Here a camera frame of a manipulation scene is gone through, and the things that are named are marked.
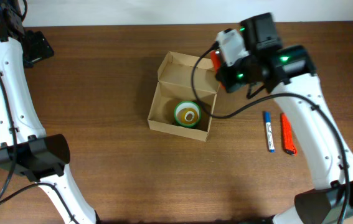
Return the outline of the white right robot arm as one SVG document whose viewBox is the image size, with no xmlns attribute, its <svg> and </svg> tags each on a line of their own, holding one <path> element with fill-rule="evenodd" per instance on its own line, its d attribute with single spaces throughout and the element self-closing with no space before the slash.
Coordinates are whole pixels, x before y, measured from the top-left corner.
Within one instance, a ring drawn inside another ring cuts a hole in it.
<svg viewBox="0 0 353 224">
<path fill-rule="evenodd" d="M 266 222 L 342 223 L 353 217 L 353 153 L 327 107 L 308 51 L 283 47 L 272 15 L 265 13 L 219 32 L 212 60 L 229 93 L 261 84 L 286 115 L 306 158 L 314 188 Z"/>
</svg>

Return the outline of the orange black stapler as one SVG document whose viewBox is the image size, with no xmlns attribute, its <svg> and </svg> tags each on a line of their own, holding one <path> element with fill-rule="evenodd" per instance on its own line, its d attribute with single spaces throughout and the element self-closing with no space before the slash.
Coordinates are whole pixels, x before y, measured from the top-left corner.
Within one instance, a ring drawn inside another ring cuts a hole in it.
<svg viewBox="0 0 353 224">
<path fill-rule="evenodd" d="M 221 80 L 222 77 L 222 72 L 223 72 L 223 68 L 224 68 L 224 60 L 222 57 L 222 53 L 220 49 L 215 49 L 212 50 L 210 53 L 210 58 L 211 61 L 213 63 L 213 67 L 215 70 L 215 79 L 220 83 L 220 86 L 225 89 L 224 87 L 224 83 Z"/>
</svg>

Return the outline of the orange utility knife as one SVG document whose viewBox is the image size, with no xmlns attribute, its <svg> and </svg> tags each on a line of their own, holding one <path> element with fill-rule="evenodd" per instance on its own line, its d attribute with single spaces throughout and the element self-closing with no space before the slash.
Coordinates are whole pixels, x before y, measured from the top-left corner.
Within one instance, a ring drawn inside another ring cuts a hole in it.
<svg viewBox="0 0 353 224">
<path fill-rule="evenodd" d="M 293 142 L 292 128 L 287 119 L 287 116 L 284 113 L 281 114 L 281 128 L 282 128 L 283 149 L 285 150 L 285 153 L 292 156 L 296 156 L 298 152 Z"/>
</svg>

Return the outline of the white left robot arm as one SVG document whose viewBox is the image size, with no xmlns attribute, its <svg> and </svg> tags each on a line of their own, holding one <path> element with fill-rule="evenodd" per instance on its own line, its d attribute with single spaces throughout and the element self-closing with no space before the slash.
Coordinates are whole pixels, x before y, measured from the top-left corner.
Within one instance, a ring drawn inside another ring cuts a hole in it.
<svg viewBox="0 0 353 224">
<path fill-rule="evenodd" d="M 54 51 L 43 33 L 24 27 L 27 9 L 26 1 L 0 0 L 0 168 L 41 188 L 65 223 L 97 224 L 72 176 L 65 137 L 49 136 L 35 112 L 25 69 Z"/>
</svg>

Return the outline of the brown cardboard box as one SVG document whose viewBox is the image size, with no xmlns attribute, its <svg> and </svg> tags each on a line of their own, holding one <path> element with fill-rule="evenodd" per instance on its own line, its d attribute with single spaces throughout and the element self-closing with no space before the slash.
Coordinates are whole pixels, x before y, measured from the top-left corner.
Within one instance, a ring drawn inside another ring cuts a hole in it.
<svg viewBox="0 0 353 224">
<path fill-rule="evenodd" d="M 212 61 L 203 59 L 198 66 L 196 56 L 168 52 L 158 68 L 158 82 L 154 94 L 148 124 L 151 130 L 186 138 L 206 141 L 212 118 L 204 110 L 213 112 L 219 90 Z M 202 112 L 194 128 L 176 124 L 174 108 L 182 101 L 193 101 Z"/>
</svg>

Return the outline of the green tape roll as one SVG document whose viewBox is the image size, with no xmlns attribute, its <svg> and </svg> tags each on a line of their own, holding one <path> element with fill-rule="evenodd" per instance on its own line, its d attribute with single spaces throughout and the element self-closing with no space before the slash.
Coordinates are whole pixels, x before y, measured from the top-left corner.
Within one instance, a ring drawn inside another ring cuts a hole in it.
<svg viewBox="0 0 353 224">
<path fill-rule="evenodd" d="M 200 107 L 193 101 L 182 101 L 174 108 L 176 124 L 185 128 L 194 128 L 202 116 Z"/>
</svg>

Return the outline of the small yellow tape roll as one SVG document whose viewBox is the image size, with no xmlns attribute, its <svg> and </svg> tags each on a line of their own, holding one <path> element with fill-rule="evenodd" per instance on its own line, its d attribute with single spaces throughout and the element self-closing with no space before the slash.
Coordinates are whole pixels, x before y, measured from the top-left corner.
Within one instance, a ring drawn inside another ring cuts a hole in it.
<svg viewBox="0 0 353 224">
<path fill-rule="evenodd" d="M 193 108 L 185 108 L 178 113 L 179 121 L 185 125 L 191 125 L 199 119 L 198 112 Z"/>
</svg>

